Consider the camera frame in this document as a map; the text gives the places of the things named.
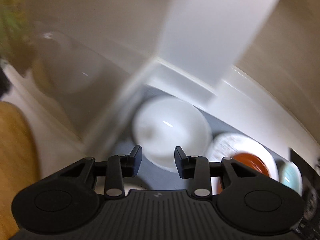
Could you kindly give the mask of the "red-brown round plate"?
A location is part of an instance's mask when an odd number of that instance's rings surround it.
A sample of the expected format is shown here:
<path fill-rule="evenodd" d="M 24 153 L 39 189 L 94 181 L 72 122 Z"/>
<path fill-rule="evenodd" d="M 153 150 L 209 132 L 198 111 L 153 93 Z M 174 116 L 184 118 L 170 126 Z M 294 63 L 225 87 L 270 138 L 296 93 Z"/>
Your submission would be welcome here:
<path fill-rule="evenodd" d="M 247 152 L 239 152 L 232 156 L 233 159 L 239 161 L 240 163 L 262 173 L 263 175 L 266 175 L 270 177 L 269 170 L 267 166 L 264 164 L 264 162 L 257 157 L 256 155 L 247 153 Z M 219 177 L 211 177 L 212 182 L 212 193 L 220 194 L 222 191 L 220 178 Z"/>

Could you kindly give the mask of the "white bowl blue rim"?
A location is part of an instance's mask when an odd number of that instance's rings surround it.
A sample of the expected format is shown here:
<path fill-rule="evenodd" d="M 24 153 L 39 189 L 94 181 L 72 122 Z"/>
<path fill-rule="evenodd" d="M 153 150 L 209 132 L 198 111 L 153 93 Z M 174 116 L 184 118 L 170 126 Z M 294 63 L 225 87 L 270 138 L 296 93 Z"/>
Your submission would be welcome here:
<path fill-rule="evenodd" d="M 177 146 L 186 155 L 206 157 L 213 139 L 204 115 L 192 104 L 173 96 L 156 96 L 144 102 L 132 120 L 132 134 L 146 159 L 174 173 Z"/>

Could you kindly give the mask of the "light blue ceramic bowl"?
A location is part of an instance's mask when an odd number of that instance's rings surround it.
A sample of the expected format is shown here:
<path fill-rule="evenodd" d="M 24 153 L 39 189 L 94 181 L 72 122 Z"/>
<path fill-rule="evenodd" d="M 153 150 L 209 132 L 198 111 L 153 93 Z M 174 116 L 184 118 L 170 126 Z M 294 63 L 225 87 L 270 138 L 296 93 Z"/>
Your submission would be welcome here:
<path fill-rule="evenodd" d="M 303 193 L 303 181 L 299 168 L 293 162 L 283 164 L 279 169 L 279 182 L 293 189 L 300 196 Z"/>

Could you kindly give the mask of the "round wooden cutting board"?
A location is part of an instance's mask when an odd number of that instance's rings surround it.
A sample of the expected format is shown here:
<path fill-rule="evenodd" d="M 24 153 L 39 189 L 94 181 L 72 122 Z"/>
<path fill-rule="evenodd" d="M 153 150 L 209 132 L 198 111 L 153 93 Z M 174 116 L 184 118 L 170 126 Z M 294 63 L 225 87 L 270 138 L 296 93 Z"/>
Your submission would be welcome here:
<path fill-rule="evenodd" d="M 1 239 L 9 239 L 18 226 L 11 213 L 16 194 L 40 179 L 33 133 L 22 111 L 1 102 Z"/>

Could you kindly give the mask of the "black gas stove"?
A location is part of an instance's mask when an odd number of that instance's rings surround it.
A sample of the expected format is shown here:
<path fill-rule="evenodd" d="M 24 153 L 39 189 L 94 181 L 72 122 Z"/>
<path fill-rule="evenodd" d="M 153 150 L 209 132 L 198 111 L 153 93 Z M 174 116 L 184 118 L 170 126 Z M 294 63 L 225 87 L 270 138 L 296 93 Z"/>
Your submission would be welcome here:
<path fill-rule="evenodd" d="M 319 217 L 319 174 L 293 149 L 290 149 L 290 160 L 298 167 L 302 176 L 304 218 L 312 221 Z"/>

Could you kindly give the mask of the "green yellow snack bag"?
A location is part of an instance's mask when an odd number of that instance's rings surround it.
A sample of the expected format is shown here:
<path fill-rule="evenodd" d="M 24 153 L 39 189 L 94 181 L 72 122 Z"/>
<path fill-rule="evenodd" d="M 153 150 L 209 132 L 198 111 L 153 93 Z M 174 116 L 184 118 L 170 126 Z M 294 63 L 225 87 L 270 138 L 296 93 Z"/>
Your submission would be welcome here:
<path fill-rule="evenodd" d="M 5 59 L 29 47 L 29 30 L 25 0 L 1 0 L 1 55 Z"/>

